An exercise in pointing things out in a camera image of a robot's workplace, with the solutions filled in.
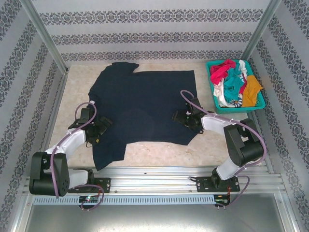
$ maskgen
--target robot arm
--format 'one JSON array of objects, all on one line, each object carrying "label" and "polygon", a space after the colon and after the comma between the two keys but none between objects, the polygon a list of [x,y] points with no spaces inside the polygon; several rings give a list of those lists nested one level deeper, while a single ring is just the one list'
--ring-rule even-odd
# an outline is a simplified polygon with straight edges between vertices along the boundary
[{"label": "robot arm", "polygon": [[[197,98],[193,98],[191,102],[201,108]],[[231,121],[222,121],[207,115],[188,103],[186,106],[187,110],[177,111],[173,115],[174,121],[187,126],[192,131],[208,130],[225,136],[229,157],[212,171],[211,176],[212,183],[217,189],[221,185],[224,186],[225,181],[237,175],[245,165],[262,158],[263,147],[251,131]],[[247,118],[240,122],[257,131],[251,119]]]},{"label": "robot arm", "polygon": [[94,111],[83,108],[81,118],[74,121],[64,137],[65,139],[59,147],[57,145],[47,149],[45,152],[36,152],[32,156],[29,190],[31,194],[55,196],[52,173],[50,171],[51,154],[57,147],[54,157],[54,171],[59,196],[64,196],[69,189],[84,185],[93,184],[94,175],[90,169],[69,169],[67,160],[73,155],[74,151],[84,142],[96,144],[99,136],[112,124],[110,120],[102,117],[96,118],[94,122],[72,133],[75,128],[85,124],[94,115]]}]

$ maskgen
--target damask stripe pattern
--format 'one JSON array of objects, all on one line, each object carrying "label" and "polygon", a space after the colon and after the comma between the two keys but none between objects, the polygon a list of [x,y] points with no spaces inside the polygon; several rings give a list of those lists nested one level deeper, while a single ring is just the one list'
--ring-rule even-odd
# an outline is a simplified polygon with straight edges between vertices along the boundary
[{"label": "damask stripe pattern", "polygon": [[266,71],[270,77],[270,81],[273,84],[274,90],[277,94],[278,100],[281,103],[282,110],[287,119],[287,123],[290,125],[292,135],[297,141],[297,147],[300,150],[303,161],[306,163],[306,168],[309,169],[309,139],[307,138],[304,128],[301,125],[298,115],[293,108],[293,103],[290,101],[288,92],[285,89],[284,83],[279,76],[274,61],[269,54],[267,47],[262,39],[256,45],[256,49],[259,52]]},{"label": "damask stripe pattern", "polygon": [[[16,195],[17,195],[17,190],[20,186],[20,182],[22,180],[22,176],[24,174],[25,168],[26,168],[26,164],[28,162],[28,158],[31,155],[31,146],[33,145],[33,141],[35,139],[35,135],[37,133],[38,130],[38,125],[40,124],[43,112],[44,112],[44,108],[53,84],[53,81],[55,79],[55,74],[58,70],[58,67],[56,65],[56,63],[53,61],[51,68],[48,72],[44,87],[42,88],[42,92],[40,94],[39,100],[37,102],[37,106],[35,109],[35,112],[33,114],[32,117],[32,121],[30,123],[28,132],[26,133],[26,138],[25,141],[23,143],[22,149],[21,149],[21,153],[18,157],[18,161],[16,163],[15,169],[14,169],[14,174],[12,175],[12,179],[9,183],[9,189],[7,189],[7,194],[4,197],[4,204],[2,204],[2,209],[0,212],[0,231],[5,231],[5,227],[6,224],[10,218],[10,215],[12,213],[12,208],[13,208],[13,204],[16,200]],[[60,87],[60,83],[61,80],[59,81],[59,85],[57,87],[57,93]]]},{"label": "damask stripe pattern", "polygon": [[56,102],[56,99],[57,99],[57,95],[58,95],[58,90],[59,90],[60,84],[61,84],[61,80],[60,80],[60,82],[59,82],[59,85],[58,85],[58,88],[57,88],[57,91],[56,91],[55,98],[54,98],[54,100],[53,100],[52,110],[50,111],[49,116],[48,116],[48,118],[47,118],[46,128],[45,128],[44,135],[43,135],[43,137],[42,137],[42,141],[41,141],[41,144],[40,144],[40,149],[39,149],[39,151],[42,151],[42,149],[43,149],[43,143],[44,143],[44,140],[45,140],[45,136],[46,136],[46,134],[47,134],[47,129],[48,129],[48,126],[49,126],[49,121],[50,121],[50,119],[52,118],[52,113],[53,113],[54,105],[55,105],[55,102]]},{"label": "damask stripe pattern", "polygon": [[273,17],[268,24],[268,29],[272,36],[274,37],[278,48],[283,55],[286,64],[290,68],[290,71],[296,80],[296,83],[301,90],[302,95],[307,101],[307,106],[309,107],[309,74],[303,65],[302,60],[297,55],[296,50],[292,46],[292,42],[285,33],[282,25],[280,24],[277,17]]},{"label": "damask stripe pattern", "polygon": [[45,25],[149,22],[258,22],[261,9],[138,10],[40,13]]},{"label": "damask stripe pattern", "polygon": [[[253,59],[249,58],[248,62],[250,64],[251,68],[252,68],[252,71],[253,71],[255,77],[261,83],[261,78],[260,78],[259,72],[256,68],[256,65],[255,65]],[[262,94],[263,94],[264,100],[266,102],[266,107],[263,109],[263,111],[264,111],[265,116],[267,118],[267,122],[268,122],[268,125],[270,127],[271,134],[273,136],[275,145],[277,147],[279,157],[282,160],[283,168],[286,171],[286,174],[288,175],[287,179],[289,181],[289,184],[292,186],[293,196],[296,199],[296,204],[298,206],[298,210],[303,217],[302,219],[305,222],[304,223],[305,228],[309,231],[309,211],[308,211],[309,205],[308,205],[307,200],[305,199],[305,193],[302,190],[301,184],[299,183],[299,177],[297,176],[298,173],[295,170],[294,164],[291,162],[291,157],[290,157],[289,151],[286,149],[286,144],[285,144],[284,138],[283,138],[282,133],[280,131],[280,128],[278,126],[277,119],[274,115],[274,111],[273,111],[271,104],[269,102],[269,99],[267,97],[267,93],[265,92],[264,89],[262,90]]]},{"label": "damask stripe pattern", "polygon": [[3,40],[6,32],[22,8],[19,0],[7,0],[0,10],[0,41]]},{"label": "damask stripe pattern", "polygon": [[304,0],[284,0],[286,7],[309,40],[309,7]]},{"label": "damask stripe pattern", "polygon": [[19,125],[24,117],[24,113],[28,106],[30,97],[35,87],[36,81],[40,75],[42,66],[48,54],[48,49],[45,44],[42,44],[40,50],[34,60],[32,68],[28,74],[27,80],[18,98],[12,117],[9,120],[9,124],[6,126],[6,131],[3,133],[3,138],[0,144],[0,174],[5,166],[5,160],[10,154],[11,147],[14,143],[16,132],[19,129]]},{"label": "damask stripe pattern", "polygon": [[177,43],[177,42],[248,42],[250,32],[155,32],[52,36],[56,45]]},{"label": "damask stripe pattern", "polygon": [[22,61],[25,58],[34,36],[37,31],[31,21],[28,22],[26,28],[23,31],[22,36],[19,38],[9,61],[6,63],[0,79],[0,107],[5,100],[5,96],[11,88],[12,81],[15,79],[17,71],[20,68]]},{"label": "damask stripe pattern", "polygon": [[64,61],[139,60],[139,59],[237,59],[242,51],[136,51],[62,53]]}]

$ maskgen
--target teal plastic basket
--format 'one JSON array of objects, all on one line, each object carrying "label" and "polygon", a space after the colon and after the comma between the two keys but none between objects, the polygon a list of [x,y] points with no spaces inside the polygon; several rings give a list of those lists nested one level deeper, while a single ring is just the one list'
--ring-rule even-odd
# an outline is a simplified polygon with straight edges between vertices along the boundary
[{"label": "teal plastic basket", "polygon": [[[211,66],[212,65],[218,65],[218,64],[222,64],[224,62],[224,60],[215,60],[215,61],[209,61],[206,63],[206,69],[207,69],[207,74],[208,74],[208,81],[209,81],[209,84],[211,86],[211,90],[213,92],[213,84],[211,82],[211,73],[210,73],[210,69],[211,69]],[[245,61],[246,63],[246,69],[247,69],[247,75],[253,75],[253,72],[251,70],[251,67],[249,65],[249,63],[247,61]],[[218,114],[230,114],[230,113],[249,113],[253,110],[260,110],[260,109],[263,109],[266,104],[265,104],[265,101],[264,101],[264,98],[261,94],[261,92],[259,92],[257,94],[257,101],[256,101],[256,105],[255,107],[239,107],[239,108],[222,108],[219,106],[219,103],[218,103],[218,100],[217,100],[217,97],[215,97],[214,95],[213,96],[213,100],[214,100],[214,103],[215,103],[215,106],[216,106],[216,112]]]}]

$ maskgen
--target clothing pile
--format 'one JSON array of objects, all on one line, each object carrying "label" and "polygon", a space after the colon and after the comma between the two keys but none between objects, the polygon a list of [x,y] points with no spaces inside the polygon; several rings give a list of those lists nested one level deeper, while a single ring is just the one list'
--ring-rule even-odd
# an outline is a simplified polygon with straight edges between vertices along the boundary
[{"label": "clothing pile", "polygon": [[210,69],[213,94],[220,107],[254,107],[258,92],[262,89],[255,76],[247,76],[246,63],[227,59]]}]

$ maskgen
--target navy t-shirt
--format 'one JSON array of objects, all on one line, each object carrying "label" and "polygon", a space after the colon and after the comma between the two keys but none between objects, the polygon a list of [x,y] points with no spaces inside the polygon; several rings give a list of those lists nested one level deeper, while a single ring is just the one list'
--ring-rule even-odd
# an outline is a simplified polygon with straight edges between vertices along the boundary
[{"label": "navy t-shirt", "polygon": [[181,145],[196,136],[172,121],[177,110],[186,109],[182,89],[197,95],[194,71],[133,71],[138,64],[117,62],[106,67],[89,91],[98,116],[113,124],[92,148],[97,170],[124,159],[126,145],[140,141]]}]

